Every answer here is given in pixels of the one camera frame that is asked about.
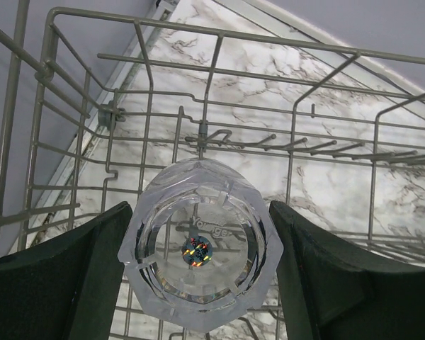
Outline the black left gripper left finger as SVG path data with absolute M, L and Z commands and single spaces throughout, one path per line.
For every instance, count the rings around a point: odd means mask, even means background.
M 0 258 L 0 339 L 108 339 L 132 208 Z

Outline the clear octagonal glass tumbler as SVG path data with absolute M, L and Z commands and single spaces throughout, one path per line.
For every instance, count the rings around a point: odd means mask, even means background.
M 262 306 L 283 245 L 262 195 L 213 159 L 163 169 L 118 252 L 143 312 L 206 333 Z

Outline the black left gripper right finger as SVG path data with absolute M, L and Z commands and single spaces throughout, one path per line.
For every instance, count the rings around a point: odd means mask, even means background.
M 366 251 L 283 202 L 269 212 L 289 339 L 425 339 L 425 268 Z

